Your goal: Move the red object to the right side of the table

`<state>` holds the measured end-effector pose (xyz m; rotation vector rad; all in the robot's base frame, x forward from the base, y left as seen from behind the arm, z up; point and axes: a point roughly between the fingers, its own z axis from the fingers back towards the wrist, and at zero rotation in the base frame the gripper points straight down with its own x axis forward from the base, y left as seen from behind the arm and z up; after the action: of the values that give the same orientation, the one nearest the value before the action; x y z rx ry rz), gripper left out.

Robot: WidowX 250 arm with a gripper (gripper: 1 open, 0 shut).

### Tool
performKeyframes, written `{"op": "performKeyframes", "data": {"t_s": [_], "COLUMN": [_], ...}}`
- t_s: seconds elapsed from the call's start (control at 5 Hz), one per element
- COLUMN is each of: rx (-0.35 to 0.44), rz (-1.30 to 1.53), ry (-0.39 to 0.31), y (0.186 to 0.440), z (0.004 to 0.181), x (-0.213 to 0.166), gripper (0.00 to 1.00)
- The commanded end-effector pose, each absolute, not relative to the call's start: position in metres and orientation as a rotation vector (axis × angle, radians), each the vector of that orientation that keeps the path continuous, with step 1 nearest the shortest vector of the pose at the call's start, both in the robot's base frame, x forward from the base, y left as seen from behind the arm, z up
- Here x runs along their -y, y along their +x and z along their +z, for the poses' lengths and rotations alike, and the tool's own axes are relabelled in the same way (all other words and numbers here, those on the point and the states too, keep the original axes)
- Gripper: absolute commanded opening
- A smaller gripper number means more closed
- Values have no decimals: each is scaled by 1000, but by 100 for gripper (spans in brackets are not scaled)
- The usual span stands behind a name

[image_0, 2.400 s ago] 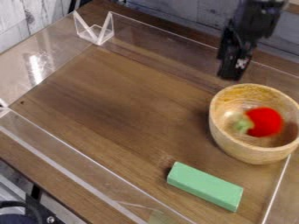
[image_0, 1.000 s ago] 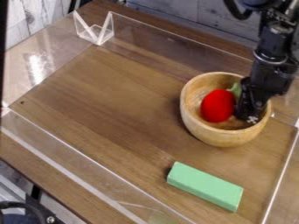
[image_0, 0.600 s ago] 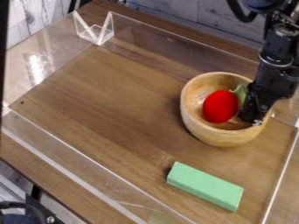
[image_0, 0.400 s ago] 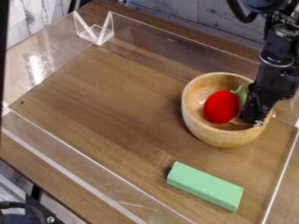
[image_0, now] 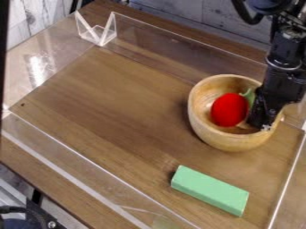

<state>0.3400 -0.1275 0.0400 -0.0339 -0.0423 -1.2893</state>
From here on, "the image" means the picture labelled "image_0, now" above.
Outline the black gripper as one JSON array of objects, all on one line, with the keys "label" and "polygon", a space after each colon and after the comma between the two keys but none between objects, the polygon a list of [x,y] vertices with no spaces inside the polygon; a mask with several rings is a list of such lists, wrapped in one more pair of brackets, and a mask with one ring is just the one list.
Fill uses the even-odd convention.
[{"label": "black gripper", "polygon": [[245,122],[259,130],[268,131],[283,106],[297,103],[306,93],[306,67],[301,60],[289,63],[265,58],[267,68],[261,85],[255,89]]}]

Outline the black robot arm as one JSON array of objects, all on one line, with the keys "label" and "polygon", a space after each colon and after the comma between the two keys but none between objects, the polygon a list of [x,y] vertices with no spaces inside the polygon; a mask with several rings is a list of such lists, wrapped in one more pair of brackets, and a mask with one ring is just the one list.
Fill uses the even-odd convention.
[{"label": "black robot arm", "polygon": [[268,131],[283,107],[306,94],[306,0],[245,0],[249,8],[271,17],[265,76],[255,89],[247,122]]}]

